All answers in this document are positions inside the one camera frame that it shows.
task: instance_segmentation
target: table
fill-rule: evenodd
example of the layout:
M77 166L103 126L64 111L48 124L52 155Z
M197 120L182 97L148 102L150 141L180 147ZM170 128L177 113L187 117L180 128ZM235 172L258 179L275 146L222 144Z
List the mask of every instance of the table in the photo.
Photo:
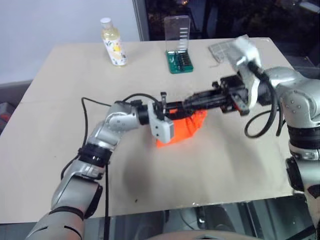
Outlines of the table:
M50 210L60 171L81 146L84 117L80 98L113 103L132 93L177 101L210 89L234 74L227 62L215 67L207 46L226 39L191 40L192 73L170 74L163 41L125 42L128 65L114 67L102 43L55 47L0 137L0 223L38 221ZM269 38L252 38L265 68L291 67ZM193 138L156 148L148 126L128 132L111 157L111 216L250 201L291 195L285 159L286 127L276 123L259 139L244 135L249 116L212 109ZM107 109L87 104L89 131ZM258 131L267 116L257 119ZM104 215L104 193L94 217Z

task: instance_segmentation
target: black cable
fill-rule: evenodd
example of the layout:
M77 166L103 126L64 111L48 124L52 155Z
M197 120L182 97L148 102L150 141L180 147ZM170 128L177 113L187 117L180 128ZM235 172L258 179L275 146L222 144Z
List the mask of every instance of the black cable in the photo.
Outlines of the black cable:
M195 229L194 229L189 223L187 223L187 221L184 219L184 217L182 216L182 213L181 213L181 209L179 209L178 211L179 211L181 220L184 222L184 224L187 225L190 229L195 230Z
M279 137L280 136L280 133L281 133L281 130L283 128L283 126L286 124L286 120L282 120L283 118L281 117L281 113L280 111L282 111L282 108L278 108L277 111L279 111L279 125L278 125L278 130L276 131L276 136ZM269 114L271 112L271 110L268 110L268 111L263 111L263 112L260 112L259 114L255 115L254 117L252 117L245 125L245 128L244 128L244 132L248 132L248 128L250 126L250 124L256 120L257 118L259 118L260 116L262 115L265 115L265 114Z
M125 99L123 99L122 102L125 102L128 99L131 99L131 98L137 97L137 96L146 97L148 99L153 100L155 103L160 103L155 97L153 97L153 96L151 96L149 94L146 94L146 93L134 93L134 94L131 94L130 96L127 96Z
M103 240L109 239L110 234L110 217L109 217L109 172L108 163L105 165L105 209L104 209L104 231Z
M278 110L279 110L279 123L278 123L278 128L276 130L275 135L277 137L279 137L281 134L282 127L284 125L284 123L283 123L284 122L284 120L283 120L284 119L284 110L282 109L282 105L281 105L281 102L279 101L279 99L278 99L277 103L278 103Z
M261 137L262 135L264 135L269 129L270 127L272 126L274 120L275 120L275 117L277 115L277 106L279 106L279 100L278 100L278 97L277 97L277 93L274 89L274 87L272 86L271 82L270 82L270 79L269 79L269 76L260 68L258 67L254 62L249 62L248 63L248 68L249 70L254 73L254 75L260 80L262 81L263 83L265 83L265 85L267 86L267 88L269 89L269 92L270 92L270 95L271 95L271 110L270 110L270 115L269 115L269 118L265 124L265 126L263 127L263 129L258 132L257 134L255 135L250 135L248 133L248 128L249 128L249 125L252 123L252 121L254 119L256 119L257 117L261 116L261 114L258 114L257 116L254 116L252 119L250 119L248 121L248 123L245 125L245 128L244 128L244 134L248 137L248 138L251 138L251 139L256 139L256 138L259 138ZM280 116L280 120L279 120L279 126L282 125L282 116Z
M84 114L84 137L83 137L83 141L82 141L82 148L86 145L86 141L87 141L87 137L88 137L88 114L87 114L87 108L85 105L85 100L93 102L95 104L100 104L103 106L108 106L111 107L110 104L106 104L103 102L99 102L87 97L82 97L81 98L81 104L82 104L82 109L83 109L83 114ZM79 157L79 154L77 154L70 162L67 163L67 165L65 165L65 167L62 169L61 174L60 174L60 179L62 180L64 178L65 172L67 170L67 168L72 164L72 162L74 160L76 160Z
M62 180L64 178L65 172L68 169L68 167L72 164L72 162L74 160L76 160L79 157L79 154L77 154L70 162L68 162L64 168L62 169L61 173L60 173L60 179Z
M93 102L95 104L100 104L103 106L111 107L110 104L106 104L106 103L103 103L100 101L95 101L95 100L87 98L87 97L81 98L81 104L82 104L83 113L84 113L84 138L83 138L83 142L82 142L82 147L84 147L86 145L86 141L87 141L87 137L88 137L88 114L87 114L87 108L85 105L85 100Z

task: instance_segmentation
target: orange object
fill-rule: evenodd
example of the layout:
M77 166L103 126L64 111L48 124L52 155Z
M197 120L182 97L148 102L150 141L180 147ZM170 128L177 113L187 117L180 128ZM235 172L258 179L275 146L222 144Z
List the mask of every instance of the orange object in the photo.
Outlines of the orange object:
M175 144L181 142L184 139L192 137L196 131L202 127L202 124L207 116L206 110L199 110L196 111L192 116L174 120L173 127L174 127L174 136L168 143L162 143L159 140L156 140L156 146L158 148Z

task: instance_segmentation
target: plastic bottle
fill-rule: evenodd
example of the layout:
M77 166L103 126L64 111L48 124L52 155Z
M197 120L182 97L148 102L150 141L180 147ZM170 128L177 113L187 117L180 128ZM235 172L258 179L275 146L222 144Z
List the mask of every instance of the plastic bottle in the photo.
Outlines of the plastic bottle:
M109 54L111 62L115 66L124 66L127 64L127 56L122 47L121 38L118 29L116 29L111 18L104 17L100 20L102 25L102 40Z

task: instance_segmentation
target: yellow label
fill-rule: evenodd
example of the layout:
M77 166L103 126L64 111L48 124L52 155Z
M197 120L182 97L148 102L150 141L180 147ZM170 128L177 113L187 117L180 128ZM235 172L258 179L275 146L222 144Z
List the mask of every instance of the yellow label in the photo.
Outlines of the yellow label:
M127 56L122 48L120 37L116 40L103 40L103 42L114 65L123 66L127 64Z

